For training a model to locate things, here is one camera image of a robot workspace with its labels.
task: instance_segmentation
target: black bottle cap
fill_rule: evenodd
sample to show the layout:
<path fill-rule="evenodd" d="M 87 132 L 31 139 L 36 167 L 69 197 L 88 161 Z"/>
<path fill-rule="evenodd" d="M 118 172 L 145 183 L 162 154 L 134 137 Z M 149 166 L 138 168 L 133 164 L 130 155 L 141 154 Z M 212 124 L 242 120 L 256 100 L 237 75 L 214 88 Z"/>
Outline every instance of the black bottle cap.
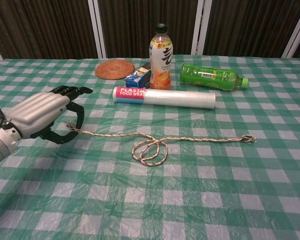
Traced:
<path fill-rule="evenodd" d="M 168 31 L 168 27 L 166 24 L 164 23 L 158 23 L 156 26 L 155 26 L 155 32 L 157 34 L 165 34 L 166 32 Z"/>

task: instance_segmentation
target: green checkered tablecloth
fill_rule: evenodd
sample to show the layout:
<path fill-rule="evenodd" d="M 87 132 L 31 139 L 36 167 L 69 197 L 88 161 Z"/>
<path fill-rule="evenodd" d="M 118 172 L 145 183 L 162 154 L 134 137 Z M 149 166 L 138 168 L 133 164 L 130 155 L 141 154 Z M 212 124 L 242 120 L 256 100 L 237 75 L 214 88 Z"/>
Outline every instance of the green checkered tablecloth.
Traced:
<path fill-rule="evenodd" d="M 128 58 L 135 67 L 147 59 Z M 137 137 L 79 135 L 56 145 L 19 142 L 0 163 L 0 239 L 300 240 L 300 59 L 176 55 L 172 89 L 216 93 L 215 109 L 114 103 L 122 80 L 94 75 L 99 59 L 0 62 L 0 107 L 60 85 L 86 86 L 75 100 L 83 129 L 154 137 L 257 142 L 169 142 L 160 166 L 131 158 Z M 231 68 L 247 89 L 180 85 L 183 63 Z M 66 112 L 55 122 L 75 120 Z"/>

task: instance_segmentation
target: green tea bottle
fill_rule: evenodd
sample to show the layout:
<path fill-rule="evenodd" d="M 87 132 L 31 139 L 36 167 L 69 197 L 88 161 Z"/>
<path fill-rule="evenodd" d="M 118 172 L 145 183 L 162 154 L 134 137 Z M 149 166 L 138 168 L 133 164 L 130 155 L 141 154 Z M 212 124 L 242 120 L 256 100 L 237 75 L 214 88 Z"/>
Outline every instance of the green tea bottle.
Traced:
<path fill-rule="evenodd" d="M 222 90 L 233 90 L 236 87 L 246 88 L 248 86 L 248 78 L 239 77 L 233 70 L 194 66 L 187 63 L 182 67 L 180 82 Z"/>

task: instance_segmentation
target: robotic arm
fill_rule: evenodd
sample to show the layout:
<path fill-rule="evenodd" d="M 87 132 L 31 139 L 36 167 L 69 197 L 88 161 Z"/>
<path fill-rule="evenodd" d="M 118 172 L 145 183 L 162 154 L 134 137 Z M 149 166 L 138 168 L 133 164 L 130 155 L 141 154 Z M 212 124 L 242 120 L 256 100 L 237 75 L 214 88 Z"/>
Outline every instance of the robotic arm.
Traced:
<path fill-rule="evenodd" d="M 61 136 L 51 131 L 55 120 L 66 110 L 77 115 L 76 128 L 80 129 L 85 117 L 84 108 L 74 102 L 81 94 L 93 91 L 87 87 L 59 86 L 50 92 L 39 92 L 20 102 L 5 114 L 0 109 L 0 161 L 12 154 L 20 139 L 40 137 L 56 144 L 65 144 L 78 133 L 71 131 Z"/>

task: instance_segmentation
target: rope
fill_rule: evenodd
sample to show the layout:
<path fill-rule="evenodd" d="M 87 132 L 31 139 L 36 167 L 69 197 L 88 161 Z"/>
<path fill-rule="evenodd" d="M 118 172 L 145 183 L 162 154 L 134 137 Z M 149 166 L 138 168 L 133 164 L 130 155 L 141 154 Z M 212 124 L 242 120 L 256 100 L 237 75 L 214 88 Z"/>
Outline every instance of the rope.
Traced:
<path fill-rule="evenodd" d="M 131 155 L 134 160 L 139 161 L 141 164 L 148 166 L 148 167 L 154 167 L 154 166 L 159 166 L 164 163 L 164 161 L 168 157 L 168 145 L 166 144 L 166 141 L 190 141 L 190 142 L 212 142 L 212 143 L 230 143 L 230 142 L 242 142 L 242 143 L 254 143 L 257 141 L 257 139 L 254 136 L 251 135 L 242 135 L 239 137 L 231 137 L 231 138 L 224 138 L 224 139 L 214 139 L 214 138 L 192 138 L 188 136 L 177 136 L 177 137 L 164 137 L 161 139 L 156 139 L 151 135 L 148 135 L 143 132 L 131 132 L 131 133 L 122 133 L 122 134 L 109 134 L 109 133 L 97 133 L 97 132 L 91 132 L 91 131 L 85 131 L 76 128 L 76 126 L 73 123 L 66 123 L 66 127 L 71 130 L 78 132 L 80 134 L 87 134 L 87 135 L 92 135 L 92 136 L 97 136 L 97 137 L 107 137 L 107 138 L 119 138 L 119 137 L 129 137 L 129 136 L 142 136 L 145 138 L 148 138 L 148 140 L 144 140 L 136 144 L 132 148 Z M 144 153 L 152 146 L 156 145 L 156 152 L 154 155 L 149 156 L 149 157 L 143 157 Z M 150 163 L 146 162 L 149 160 L 152 160 L 156 158 L 159 155 L 160 152 L 160 145 L 162 145 L 165 150 L 164 150 L 164 156 L 162 160 L 157 161 L 155 163 Z M 144 146 L 144 148 L 141 150 L 139 157 L 136 156 L 136 150 L 140 147 Z"/>

